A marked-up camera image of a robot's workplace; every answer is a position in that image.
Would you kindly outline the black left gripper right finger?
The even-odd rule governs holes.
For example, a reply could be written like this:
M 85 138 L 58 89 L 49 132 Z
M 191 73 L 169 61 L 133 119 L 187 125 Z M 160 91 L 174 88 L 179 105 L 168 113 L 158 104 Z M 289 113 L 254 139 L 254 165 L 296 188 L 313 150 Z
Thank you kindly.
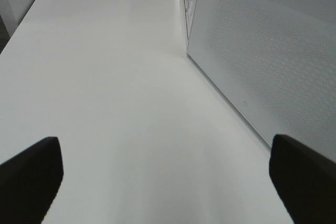
M 335 223 L 335 162 L 294 138 L 273 138 L 269 176 L 294 223 Z

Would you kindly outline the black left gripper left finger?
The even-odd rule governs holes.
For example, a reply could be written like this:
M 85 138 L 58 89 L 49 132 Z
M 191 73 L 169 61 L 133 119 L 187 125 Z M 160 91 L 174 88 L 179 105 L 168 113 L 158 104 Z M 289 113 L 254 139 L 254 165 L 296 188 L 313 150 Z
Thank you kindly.
M 2 163 L 1 223 L 42 223 L 63 176 L 57 137 L 46 137 Z

